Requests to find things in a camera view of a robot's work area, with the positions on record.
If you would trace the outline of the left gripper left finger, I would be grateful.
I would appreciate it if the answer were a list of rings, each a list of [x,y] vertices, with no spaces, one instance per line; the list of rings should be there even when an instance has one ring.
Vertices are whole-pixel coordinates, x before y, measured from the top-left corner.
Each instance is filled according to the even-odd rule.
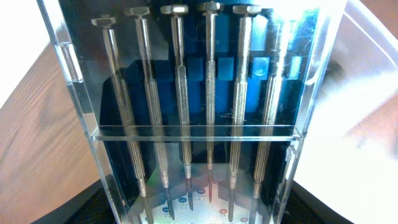
[[[33,221],[39,223],[116,223],[100,180],[52,212]]]

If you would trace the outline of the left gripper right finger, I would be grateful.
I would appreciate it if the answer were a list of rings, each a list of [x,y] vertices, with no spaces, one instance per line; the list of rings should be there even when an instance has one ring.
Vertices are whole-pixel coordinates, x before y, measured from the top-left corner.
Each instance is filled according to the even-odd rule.
[[[293,181],[281,224],[353,224]]]

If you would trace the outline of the blue precision screwdriver set case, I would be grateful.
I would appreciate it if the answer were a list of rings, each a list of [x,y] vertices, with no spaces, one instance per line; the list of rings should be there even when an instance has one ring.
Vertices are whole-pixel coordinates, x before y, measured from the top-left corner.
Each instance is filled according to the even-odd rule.
[[[344,1],[38,0],[115,223],[298,223]]]

